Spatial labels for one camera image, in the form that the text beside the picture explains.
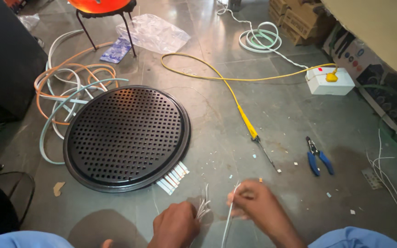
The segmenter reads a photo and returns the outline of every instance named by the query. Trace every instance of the person's left hand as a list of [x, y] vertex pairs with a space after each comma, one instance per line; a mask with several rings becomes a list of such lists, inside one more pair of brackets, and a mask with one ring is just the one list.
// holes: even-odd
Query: person's left hand
[[153, 222], [154, 236], [148, 248], [186, 248], [200, 232], [197, 210], [189, 202], [173, 203]]

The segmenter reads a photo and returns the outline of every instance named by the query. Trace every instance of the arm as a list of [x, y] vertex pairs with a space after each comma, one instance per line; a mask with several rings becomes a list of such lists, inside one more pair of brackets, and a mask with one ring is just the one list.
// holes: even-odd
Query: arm
[[173, 203], [153, 222], [148, 248], [187, 248], [200, 232], [196, 208], [189, 202]]
[[272, 192], [262, 183], [245, 180], [236, 192], [228, 194], [234, 202], [231, 215], [251, 218], [280, 248], [306, 248], [295, 227]]

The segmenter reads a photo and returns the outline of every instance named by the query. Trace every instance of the plastic bag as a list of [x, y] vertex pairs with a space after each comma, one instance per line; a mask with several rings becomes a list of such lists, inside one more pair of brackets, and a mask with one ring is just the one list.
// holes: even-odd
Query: plastic bag
[[[133, 44], [159, 54], [175, 53], [191, 37], [175, 25], [153, 14], [142, 14], [133, 17], [130, 28]], [[116, 26], [119, 36], [128, 38], [125, 24]]]
[[24, 24], [26, 29], [30, 32], [39, 22], [39, 15], [21, 15], [18, 19]]

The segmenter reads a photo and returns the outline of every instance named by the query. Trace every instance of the metal stand leg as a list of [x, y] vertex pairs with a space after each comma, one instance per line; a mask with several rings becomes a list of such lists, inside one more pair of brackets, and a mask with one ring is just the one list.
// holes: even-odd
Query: metal stand leg
[[91, 40], [90, 35], [88, 34], [87, 30], [85, 29], [84, 24], [82, 23], [82, 21], [81, 21], [81, 19], [80, 19], [80, 17], [79, 17], [79, 10], [76, 10], [76, 17], [78, 18], [79, 23], [81, 24], [82, 28], [83, 28], [84, 31], [85, 31], [85, 34], [87, 35], [88, 39], [90, 40], [91, 45], [93, 45], [93, 48], [94, 48], [94, 50], [96, 51], [97, 48], [96, 48], [96, 46], [94, 45], [93, 41]]
[[127, 32], [128, 32], [128, 37], [130, 38], [131, 48], [133, 48], [133, 54], [134, 54], [134, 57], [136, 57], [137, 55], [136, 55], [136, 52], [135, 52], [135, 50], [134, 50], [134, 45], [133, 45], [133, 40], [131, 39], [130, 30], [128, 29], [127, 20], [125, 19], [125, 16], [124, 16], [123, 13], [120, 13], [120, 16], [122, 16], [122, 19], [123, 19], [124, 22], [125, 22], [125, 26], [127, 27]]

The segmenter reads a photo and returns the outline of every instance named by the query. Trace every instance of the person's right hand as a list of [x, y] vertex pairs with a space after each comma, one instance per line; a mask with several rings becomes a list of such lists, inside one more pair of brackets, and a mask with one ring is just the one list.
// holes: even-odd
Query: person's right hand
[[306, 247], [277, 198], [264, 184], [243, 181], [235, 192], [228, 194], [231, 215], [251, 218], [279, 247]]

